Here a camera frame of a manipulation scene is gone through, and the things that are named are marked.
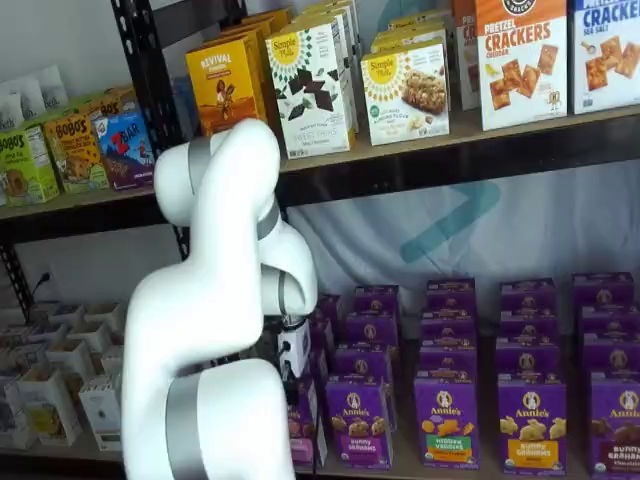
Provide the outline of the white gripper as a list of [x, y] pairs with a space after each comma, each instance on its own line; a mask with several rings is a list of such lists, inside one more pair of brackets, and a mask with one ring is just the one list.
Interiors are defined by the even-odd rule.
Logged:
[[299, 403], [299, 378], [307, 365], [311, 339], [308, 323], [280, 332], [278, 340], [278, 358], [284, 380], [284, 390], [288, 406]]

